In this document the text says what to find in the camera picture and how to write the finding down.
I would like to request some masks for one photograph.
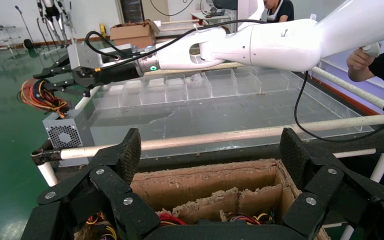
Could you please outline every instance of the person's hand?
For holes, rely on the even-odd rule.
[[[346,60],[346,65],[348,65],[348,68],[350,69],[360,70],[370,66],[374,60],[374,56],[367,55],[361,48],[359,48],[349,55]]]

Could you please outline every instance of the black cable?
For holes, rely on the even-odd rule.
[[[310,135],[310,136],[312,136],[312,137],[314,137],[316,139],[319,139],[319,140],[322,140],[322,141],[326,141],[326,142],[330,142],[330,143],[349,143],[349,142],[354,142],[354,141],[358,141],[358,140],[361,140],[361,139],[368,138],[368,137],[373,136],[373,135],[379,133],[380,131],[384,130],[384,125],[382,125],[380,128],[372,131],[371,133],[363,135],[363,136],[360,136],[360,137],[351,138],[351,139],[345,139],[345,140],[331,140],[331,139],[326,139],[326,138],[317,136],[314,133],[312,133],[312,132],[308,131],[307,129],[305,129],[298,122],[297,109],[298,109],[298,104],[300,103],[301,96],[303,95],[304,87],[306,86],[308,77],[309,77],[309,71],[306,71],[305,72],[305,77],[304,77],[304,83],[302,84],[301,91],[299,91],[299,95],[298,95],[298,98],[296,99],[296,103],[295,103],[295,109],[293,110],[293,117],[295,118],[296,125],[301,130],[303,130],[305,133],[307,133],[308,135]]]
[[[57,46],[57,43],[55,42],[54,37],[52,36],[51,30],[49,30],[48,23],[45,22],[45,25],[46,25],[47,32],[49,33],[50,39],[52,39],[53,45]]]
[[[232,20],[232,21],[225,21],[225,22],[220,22],[220,23],[216,23],[216,24],[213,24],[213,25],[207,25],[207,26],[202,26],[202,27],[198,27],[198,30],[205,30],[205,29],[211,29],[211,28],[215,28],[215,27],[219,27],[219,26],[223,26],[223,25],[227,25],[227,24],[236,24],[236,23],[256,23],[256,24],[266,24],[267,22],[266,21],[259,21],[259,20],[251,20],[251,19],[239,19],[239,20]],[[149,55],[152,55],[162,49],[165,49],[167,48],[168,46],[174,44],[175,42],[179,41],[180,39],[182,39],[183,37],[185,37],[186,35],[189,35],[190,33],[193,33],[195,32],[196,29],[191,29],[185,33],[183,33],[182,35],[180,35],[179,37],[175,38],[173,41],[157,48],[157,49],[154,49],[152,51],[149,51],[147,53],[143,53],[139,56],[136,56],[136,57],[133,57],[133,58],[130,58],[126,61],[122,61],[122,62],[119,62],[119,63],[116,63],[116,64],[113,64],[113,65],[110,65],[110,66],[105,66],[105,67],[101,67],[100,70],[104,70],[104,69],[109,69],[109,68],[113,68],[113,67],[117,67],[117,66],[121,66],[121,65],[124,65],[124,64],[128,64],[128,63],[131,63],[131,62],[134,62],[138,59],[141,59],[141,58],[144,58],[146,56],[149,56]]]
[[[175,13],[175,14],[165,14],[164,12],[161,12],[160,10],[158,10],[158,8],[157,7],[155,7],[155,5],[154,5],[154,3],[152,2],[152,0],[150,0],[151,1],[151,5],[153,6],[153,8],[157,11],[157,12],[159,12],[160,14],[162,14],[162,15],[164,15],[164,16],[167,16],[167,17],[173,17],[173,16],[176,16],[176,15],[178,15],[178,14],[180,14],[180,13],[182,13],[183,11],[185,11],[193,2],[194,2],[194,0],[190,0],[190,2],[189,2],[189,4],[185,7],[185,8],[183,8],[181,11],[179,11],[178,13]]]
[[[39,28],[40,34],[42,35],[43,41],[45,42],[48,51],[50,51],[51,49],[49,48],[48,42],[46,41],[46,38],[45,38],[44,32],[42,31],[41,25],[39,24],[39,18],[36,18],[36,22],[37,22],[37,27]]]
[[[201,10],[201,13],[204,14],[204,16],[207,16],[207,14],[203,11],[203,0],[199,0],[199,9]]]
[[[94,46],[92,46],[92,44],[89,42],[89,38],[92,36],[92,35],[98,35],[99,38],[106,42],[108,45],[111,46],[111,48],[113,48],[116,52],[118,53],[121,53],[121,50],[116,48],[116,46],[114,46],[110,41],[108,41],[104,36],[102,36],[102,34],[100,34],[99,32],[97,31],[90,31],[87,33],[86,37],[84,38],[84,43],[90,48],[92,49],[92,51],[94,51],[95,53],[98,53],[100,55],[104,55],[104,56],[107,56],[109,58],[112,58],[112,59],[119,59],[120,57],[117,56],[117,55],[114,55],[114,54],[111,54],[111,53],[107,53],[107,52],[103,52],[103,51],[100,51],[98,49],[96,49]]]

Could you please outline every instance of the white robotic arm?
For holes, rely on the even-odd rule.
[[[382,40],[384,0],[346,0],[320,22],[301,19],[252,24],[233,34],[226,34],[221,28],[196,31],[156,55],[162,70],[201,69],[229,60],[249,66],[307,71],[321,58]],[[199,55],[189,53],[194,44],[199,44]]]

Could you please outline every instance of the clear plastic tray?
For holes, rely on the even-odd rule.
[[[238,94],[238,84],[231,69],[209,71],[206,76],[211,84],[211,96],[213,98],[236,96]]]

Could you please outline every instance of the brown cardboard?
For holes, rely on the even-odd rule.
[[[236,187],[227,191],[217,191],[212,196],[190,201],[173,209],[173,215],[186,224],[195,224],[200,219],[220,221],[220,211],[237,213],[239,192]]]
[[[155,34],[159,32],[160,29],[153,21],[130,26],[116,25],[110,29],[110,39],[117,46],[132,44],[138,48],[146,48],[155,44]]]
[[[272,159],[138,173],[131,188],[155,211],[172,210],[188,224],[225,221],[224,212],[255,216],[270,208],[280,223],[301,193],[282,162]],[[316,239],[330,238],[321,229]]]
[[[207,165],[138,173],[130,186],[151,208],[159,211],[234,187],[239,191],[255,191],[257,188],[272,186],[277,169],[274,160]]]

